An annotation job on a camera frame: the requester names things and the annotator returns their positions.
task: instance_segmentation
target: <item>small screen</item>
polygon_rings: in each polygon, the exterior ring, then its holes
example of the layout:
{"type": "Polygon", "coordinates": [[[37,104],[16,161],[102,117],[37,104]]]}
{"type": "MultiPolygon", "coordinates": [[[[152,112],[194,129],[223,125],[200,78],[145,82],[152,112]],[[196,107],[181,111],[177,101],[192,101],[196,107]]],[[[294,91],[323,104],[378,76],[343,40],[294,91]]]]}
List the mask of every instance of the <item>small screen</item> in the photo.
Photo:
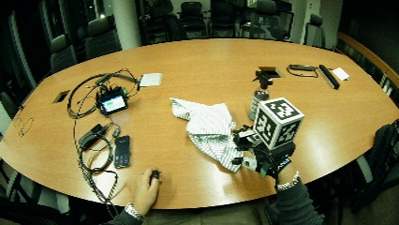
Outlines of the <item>small screen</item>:
{"type": "Polygon", "coordinates": [[[110,113],[121,108],[125,108],[125,100],[121,96],[113,97],[102,102],[105,112],[110,113]]]}

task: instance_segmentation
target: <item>power adapter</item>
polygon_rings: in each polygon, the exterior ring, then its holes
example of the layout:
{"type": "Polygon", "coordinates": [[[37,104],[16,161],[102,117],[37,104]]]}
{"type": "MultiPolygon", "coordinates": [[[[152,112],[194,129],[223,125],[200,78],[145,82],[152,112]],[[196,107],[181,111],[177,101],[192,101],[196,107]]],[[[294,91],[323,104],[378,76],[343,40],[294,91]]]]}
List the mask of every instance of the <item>power adapter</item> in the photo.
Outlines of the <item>power adapter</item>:
{"type": "Polygon", "coordinates": [[[104,135],[106,129],[97,124],[89,132],[78,139],[78,145],[82,151],[86,151],[90,146],[101,139],[101,135],[104,135]]]}

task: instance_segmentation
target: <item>cable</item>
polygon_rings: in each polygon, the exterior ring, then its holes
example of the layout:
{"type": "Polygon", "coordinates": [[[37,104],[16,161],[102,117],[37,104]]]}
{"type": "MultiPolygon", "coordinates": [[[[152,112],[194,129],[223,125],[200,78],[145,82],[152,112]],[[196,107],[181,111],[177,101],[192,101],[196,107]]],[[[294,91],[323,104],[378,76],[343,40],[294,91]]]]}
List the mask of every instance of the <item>cable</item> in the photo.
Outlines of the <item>cable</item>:
{"type": "MultiPolygon", "coordinates": [[[[92,87],[92,89],[89,90],[89,92],[86,94],[86,97],[84,97],[82,102],[80,103],[77,114],[80,114],[80,110],[82,108],[85,100],[86,100],[90,92],[96,89],[96,87],[97,86],[92,87]]],[[[116,188],[116,185],[117,185],[117,179],[118,179],[117,173],[114,171],[108,171],[106,170],[108,166],[112,163],[112,156],[113,156],[112,145],[110,145],[110,142],[108,141],[108,139],[101,135],[100,139],[102,139],[106,142],[108,147],[109,147],[109,157],[108,157],[108,160],[106,160],[105,164],[101,167],[92,169],[89,166],[86,166],[86,164],[84,162],[82,150],[80,149],[78,144],[77,144],[77,139],[76,139],[76,125],[77,125],[77,117],[75,118],[75,123],[73,123],[73,141],[75,141],[75,148],[76,148],[76,151],[77,151],[77,154],[78,154],[78,160],[77,160],[78,167],[80,167],[80,169],[82,171],[84,178],[85,178],[85,180],[86,180],[86,182],[89,184],[89,187],[92,188],[92,191],[96,194],[100,202],[101,203],[110,203],[110,199],[112,199],[112,196],[113,196],[113,191],[114,191],[114,188],[116,188]],[[112,188],[110,188],[108,196],[104,194],[104,192],[101,191],[101,189],[96,186],[96,183],[93,181],[92,176],[96,173],[113,173],[114,174],[114,182],[113,182],[113,185],[112,185],[112,188]]]]}
{"type": "Polygon", "coordinates": [[[101,85],[104,82],[106,82],[112,77],[117,77],[117,78],[122,78],[126,79],[129,81],[132,81],[133,83],[136,83],[136,85],[133,86],[133,88],[130,89],[128,95],[130,94],[130,92],[133,91],[133,89],[137,89],[137,92],[140,90],[140,80],[137,80],[133,76],[133,74],[130,73],[130,71],[126,68],[120,69],[116,73],[102,73],[102,74],[97,74],[94,76],[90,76],[89,78],[86,78],[82,82],[80,82],[77,84],[77,86],[73,88],[73,90],[71,91],[71,95],[69,95],[69,101],[68,101],[68,113],[69,113],[69,117],[72,119],[80,119],[82,117],[85,117],[88,114],[93,113],[96,111],[96,104],[93,104],[92,108],[89,110],[86,110],[85,112],[75,112],[72,109],[72,99],[75,96],[76,91],[78,90],[78,88],[90,80],[96,79],[96,78],[102,78],[100,79],[100,81],[96,82],[96,86],[93,86],[93,88],[100,87],[100,92],[104,91],[101,90],[101,88],[106,88],[105,85],[101,85]],[[118,72],[128,72],[129,76],[118,74],[118,72]]]}

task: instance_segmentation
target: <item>white paper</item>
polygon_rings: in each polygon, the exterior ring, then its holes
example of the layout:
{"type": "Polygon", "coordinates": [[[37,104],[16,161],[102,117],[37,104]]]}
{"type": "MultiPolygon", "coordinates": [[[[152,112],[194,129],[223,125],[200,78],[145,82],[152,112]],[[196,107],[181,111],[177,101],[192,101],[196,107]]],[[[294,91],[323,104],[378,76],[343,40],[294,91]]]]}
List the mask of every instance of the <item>white paper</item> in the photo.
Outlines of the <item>white paper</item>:
{"type": "Polygon", "coordinates": [[[162,73],[146,73],[142,75],[140,86],[157,86],[161,85],[162,73]]]}
{"type": "Polygon", "coordinates": [[[348,79],[350,75],[347,74],[347,72],[339,67],[337,68],[333,73],[337,75],[337,77],[344,81],[348,79]]]}

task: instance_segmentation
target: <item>striped cloth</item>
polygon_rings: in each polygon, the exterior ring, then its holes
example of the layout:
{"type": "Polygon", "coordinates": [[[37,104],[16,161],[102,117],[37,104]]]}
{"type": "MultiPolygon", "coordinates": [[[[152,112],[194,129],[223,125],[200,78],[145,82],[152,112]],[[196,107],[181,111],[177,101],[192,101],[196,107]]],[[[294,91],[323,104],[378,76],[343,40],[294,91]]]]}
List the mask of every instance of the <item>striped cloth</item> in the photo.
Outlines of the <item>striped cloth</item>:
{"type": "Polygon", "coordinates": [[[208,106],[177,98],[170,100],[173,115],[189,120],[186,131],[198,149],[237,173],[239,165],[233,165],[231,160],[241,158],[243,153],[237,151],[233,141],[235,123],[226,104],[208,106]]]}

